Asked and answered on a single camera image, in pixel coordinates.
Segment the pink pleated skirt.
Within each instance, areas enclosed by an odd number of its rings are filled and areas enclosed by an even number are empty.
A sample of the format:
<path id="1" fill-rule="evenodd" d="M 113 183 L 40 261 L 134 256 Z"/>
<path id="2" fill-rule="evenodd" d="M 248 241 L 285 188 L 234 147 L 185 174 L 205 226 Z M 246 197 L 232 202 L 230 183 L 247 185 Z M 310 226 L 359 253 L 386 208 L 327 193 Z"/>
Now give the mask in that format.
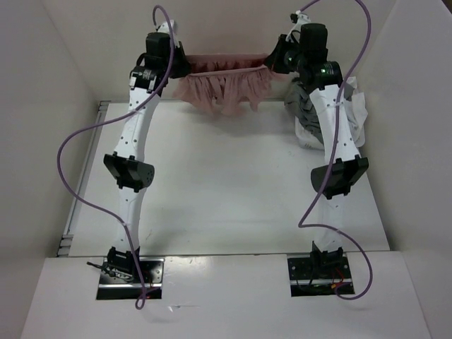
<path id="1" fill-rule="evenodd" d="M 257 111 L 271 93 L 274 82 L 286 81 L 264 65 L 266 54 L 188 55 L 191 73 L 179 79 L 173 97 L 209 115 L 234 116 L 247 102 Z"/>

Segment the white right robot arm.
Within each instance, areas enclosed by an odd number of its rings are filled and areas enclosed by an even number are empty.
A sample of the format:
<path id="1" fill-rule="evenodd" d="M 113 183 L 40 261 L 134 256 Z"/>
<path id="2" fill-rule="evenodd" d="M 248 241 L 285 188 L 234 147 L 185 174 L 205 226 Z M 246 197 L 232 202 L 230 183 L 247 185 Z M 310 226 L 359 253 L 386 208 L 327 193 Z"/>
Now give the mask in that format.
<path id="1" fill-rule="evenodd" d="M 311 184 L 322 231 L 312 242 L 309 261 L 312 274 L 318 278 L 343 263 L 340 229 L 345 199 L 369 167 L 352 138 L 343 93 L 346 82 L 339 64 L 327 59 L 327 38 L 325 25 L 300 20 L 289 34 L 279 37 L 264 62 L 276 73 L 299 75 L 319 119 L 326 163 L 311 171 Z"/>

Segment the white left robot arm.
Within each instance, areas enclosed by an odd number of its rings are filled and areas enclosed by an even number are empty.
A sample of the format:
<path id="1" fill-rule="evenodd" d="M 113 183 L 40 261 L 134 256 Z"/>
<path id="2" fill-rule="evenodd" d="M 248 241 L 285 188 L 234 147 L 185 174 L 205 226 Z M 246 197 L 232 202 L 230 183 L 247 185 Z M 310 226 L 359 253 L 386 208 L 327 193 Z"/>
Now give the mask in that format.
<path id="1" fill-rule="evenodd" d="M 129 109 L 137 113 L 125 119 L 119 141 L 103 162 L 119 187 L 119 217 L 126 230 L 118 231 L 107 255 L 108 268 L 115 270 L 124 282 L 133 282 L 141 273 L 138 225 L 146 189 L 151 185 L 155 168 L 145 163 L 145 142 L 154 111 L 166 86 L 165 72 L 173 62 L 170 78 L 182 78 L 191 73 L 190 63 L 178 41 L 170 42 L 170 32 L 161 25 L 145 40 L 146 51 L 137 59 L 129 76 Z"/>

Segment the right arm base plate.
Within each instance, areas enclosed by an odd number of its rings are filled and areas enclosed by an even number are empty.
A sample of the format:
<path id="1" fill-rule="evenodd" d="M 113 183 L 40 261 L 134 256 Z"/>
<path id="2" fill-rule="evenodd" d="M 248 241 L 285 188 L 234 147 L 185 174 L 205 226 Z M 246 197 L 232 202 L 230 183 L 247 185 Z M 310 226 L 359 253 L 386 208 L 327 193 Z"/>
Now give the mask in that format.
<path id="1" fill-rule="evenodd" d="M 337 268 L 323 271 L 314 270 L 308 254 L 288 256 L 287 267 L 292 297 L 335 295 L 335 289 L 338 289 L 340 295 L 355 293 L 346 256 Z"/>

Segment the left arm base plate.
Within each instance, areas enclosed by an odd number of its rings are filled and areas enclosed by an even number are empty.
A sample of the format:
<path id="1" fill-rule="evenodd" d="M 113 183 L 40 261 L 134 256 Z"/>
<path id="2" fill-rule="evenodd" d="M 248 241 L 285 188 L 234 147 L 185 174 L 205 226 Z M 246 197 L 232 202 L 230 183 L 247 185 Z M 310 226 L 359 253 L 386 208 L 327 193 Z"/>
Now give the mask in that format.
<path id="1" fill-rule="evenodd" d="M 162 299 L 163 258 L 142 258 L 140 262 L 146 289 L 146 299 Z M 141 281 L 137 273 L 122 273 L 115 268 L 107 268 L 107 260 L 102 264 L 96 300 L 127 300 L 141 296 Z"/>

